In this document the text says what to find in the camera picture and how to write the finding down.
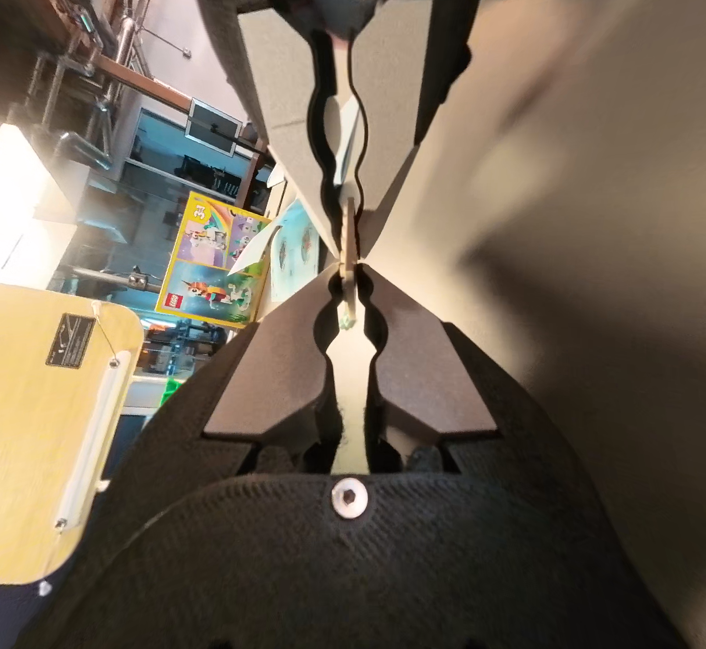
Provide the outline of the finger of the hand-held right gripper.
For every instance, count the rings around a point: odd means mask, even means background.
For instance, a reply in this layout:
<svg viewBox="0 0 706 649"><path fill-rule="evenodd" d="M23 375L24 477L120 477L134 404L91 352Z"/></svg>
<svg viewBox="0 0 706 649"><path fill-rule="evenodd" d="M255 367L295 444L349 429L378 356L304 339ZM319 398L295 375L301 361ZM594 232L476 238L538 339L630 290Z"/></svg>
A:
<svg viewBox="0 0 706 649"><path fill-rule="evenodd" d="M352 43L350 80L364 120L364 146L355 171L361 191L361 258L384 230L419 149L415 137L432 4L380 3Z"/></svg>
<svg viewBox="0 0 706 649"><path fill-rule="evenodd" d="M237 18L257 94L263 134L329 252L338 256L342 225L333 180L335 151L325 134L325 107L337 82L331 36L274 8Z"/></svg>

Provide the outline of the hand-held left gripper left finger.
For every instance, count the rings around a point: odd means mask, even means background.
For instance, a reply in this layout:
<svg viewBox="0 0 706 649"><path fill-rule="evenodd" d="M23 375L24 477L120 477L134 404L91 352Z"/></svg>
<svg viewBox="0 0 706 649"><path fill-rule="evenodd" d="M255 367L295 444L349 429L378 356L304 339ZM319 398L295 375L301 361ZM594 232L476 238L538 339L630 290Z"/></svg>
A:
<svg viewBox="0 0 706 649"><path fill-rule="evenodd" d="M331 265L257 324L204 427L206 437L282 447L332 463L342 438L327 350L340 333L339 267Z"/></svg>

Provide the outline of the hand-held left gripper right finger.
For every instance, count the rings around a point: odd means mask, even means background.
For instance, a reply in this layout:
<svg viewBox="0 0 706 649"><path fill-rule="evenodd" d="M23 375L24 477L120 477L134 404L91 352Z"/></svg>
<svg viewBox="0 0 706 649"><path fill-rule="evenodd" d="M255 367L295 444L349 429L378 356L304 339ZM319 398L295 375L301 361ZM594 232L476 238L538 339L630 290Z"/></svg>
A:
<svg viewBox="0 0 706 649"><path fill-rule="evenodd" d="M408 460L418 448L494 437L499 429L446 325L370 266L357 266L370 362L368 460Z"/></svg>

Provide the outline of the white lego plate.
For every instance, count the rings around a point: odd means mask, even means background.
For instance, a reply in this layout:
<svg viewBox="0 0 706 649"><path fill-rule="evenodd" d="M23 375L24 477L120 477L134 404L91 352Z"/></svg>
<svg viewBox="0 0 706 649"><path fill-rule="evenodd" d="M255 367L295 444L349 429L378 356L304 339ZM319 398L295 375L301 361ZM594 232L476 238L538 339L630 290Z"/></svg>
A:
<svg viewBox="0 0 706 649"><path fill-rule="evenodd" d="M348 196L342 208L339 276L342 289L342 311L348 309L357 314L358 248L355 218L355 201L353 196Z"/></svg>

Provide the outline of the lego instruction booklet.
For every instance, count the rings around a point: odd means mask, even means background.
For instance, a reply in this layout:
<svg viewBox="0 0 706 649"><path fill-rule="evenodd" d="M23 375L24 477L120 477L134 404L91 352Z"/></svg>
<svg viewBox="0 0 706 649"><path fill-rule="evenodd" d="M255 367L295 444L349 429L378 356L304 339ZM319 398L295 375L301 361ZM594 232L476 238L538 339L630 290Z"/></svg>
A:
<svg viewBox="0 0 706 649"><path fill-rule="evenodd" d="M331 98L326 114L334 121L338 130L338 150L333 186L342 189L342 198L352 196L359 203L359 191L354 187L352 160L357 158L363 139L361 110L357 98L348 92L345 102ZM284 302L313 280L319 273L320 258L324 249L320 246L318 229L308 215L298 195L294 195L286 207L251 239L236 257L229 275L243 273L256 266L266 253L270 256L270 300Z"/></svg>

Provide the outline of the yellow lego box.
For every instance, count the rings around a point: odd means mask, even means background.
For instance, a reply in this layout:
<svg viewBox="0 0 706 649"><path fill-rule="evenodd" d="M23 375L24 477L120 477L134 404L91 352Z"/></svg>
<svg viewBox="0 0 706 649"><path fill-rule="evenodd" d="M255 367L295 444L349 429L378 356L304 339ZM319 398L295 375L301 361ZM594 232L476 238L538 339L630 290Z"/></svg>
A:
<svg viewBox="0 0 706 649"><path fill-rule="evenodd" d="M240 271L234 264L269 223L211 195L190 192L154 311L225 329L254 322L269 258Z"/></svg>

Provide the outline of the wooden book stand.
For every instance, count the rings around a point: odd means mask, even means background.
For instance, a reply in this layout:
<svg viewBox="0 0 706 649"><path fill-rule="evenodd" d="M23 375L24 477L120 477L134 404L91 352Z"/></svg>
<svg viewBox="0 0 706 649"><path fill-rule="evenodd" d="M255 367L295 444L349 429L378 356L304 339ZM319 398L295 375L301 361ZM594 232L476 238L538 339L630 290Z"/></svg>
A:
<svg viewBox="0 0 706 649"><path fill-rule="evenodd" d="M121 305L1 286L2 585L75 552L143 340Z"/></svg>

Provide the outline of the bright studio lamp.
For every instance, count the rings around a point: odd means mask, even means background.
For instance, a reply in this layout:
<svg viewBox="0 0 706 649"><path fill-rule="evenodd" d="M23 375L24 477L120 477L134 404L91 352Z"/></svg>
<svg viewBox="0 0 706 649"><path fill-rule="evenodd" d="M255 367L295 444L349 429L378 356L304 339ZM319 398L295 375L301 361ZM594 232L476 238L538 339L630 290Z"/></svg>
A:
<svg viewBox="0 0 706 649"><path fill-rule="evenodd" d="M75 211L21 129L1 125L1 283L46 290Z"/></svg>

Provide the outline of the wall mounted monitor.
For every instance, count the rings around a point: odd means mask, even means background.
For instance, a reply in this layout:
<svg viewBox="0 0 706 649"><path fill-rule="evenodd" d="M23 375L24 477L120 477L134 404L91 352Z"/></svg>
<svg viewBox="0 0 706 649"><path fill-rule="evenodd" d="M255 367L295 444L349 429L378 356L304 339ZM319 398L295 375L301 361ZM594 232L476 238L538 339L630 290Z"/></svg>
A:
<svg viewBox="0 0 706 649"><path fill-rule="evenodd" d="M234 157L244 127L243 121L192 98L184 136L227 157Z"/></svg>

